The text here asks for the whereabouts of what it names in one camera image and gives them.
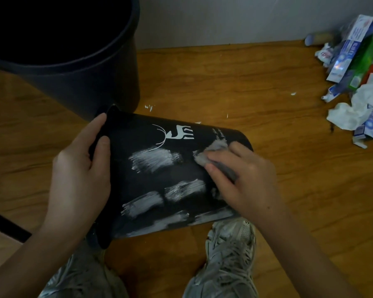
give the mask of gray sneaker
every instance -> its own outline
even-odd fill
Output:
[[[94,253],[84,240],[39,297],[128,298],[128,294],[119,276],[105,266],[104,251]]]
[[[183,298],[258,297],[251,278],[255,245],[254,226],[247,220],[215,222],[206,240],[206,264]]]

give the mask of white wall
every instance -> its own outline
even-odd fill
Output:
[[[303,39],[359,13],[373,0],[140,0],[139,49]]]

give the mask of wooden floor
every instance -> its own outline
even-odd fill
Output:
[[[157,49],[138,54],[137,113],[234,128],[277,167],[283,198],[333,262],[373,297],[373,141],[332,133],[327,83],[301,42]],[[45,215],[51,160],[85,122],[0,72],[0,213],[34,231]],[[181,297],[205,261],[210,224],[114,241],[106,260],[131,297]],[[261,297],[296,297],[260,234]],[[0,235],[0,264],[19,245]]]

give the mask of left hand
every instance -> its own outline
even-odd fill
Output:
[[[48,210],[42,229],[81,240],[110,194],[110,142],[102,136],[90,161],[89,147],[106,121],[97,116],[53,161]]]

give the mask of black trash can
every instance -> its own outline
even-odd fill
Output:
[[[238,141],[252,150],[244,134],[125,113],[116,106],[107,115],[97,140],[103,135],[110,138],[111,191],[87,236],[91,246],[105,249],[114,238],[238,216],[219,198],[216,185],[194,155],[216,139]]]
[[[0,7],[0,70],[21,76],[86,120],[113,103],[134,112],[138,0],[11,5]]]

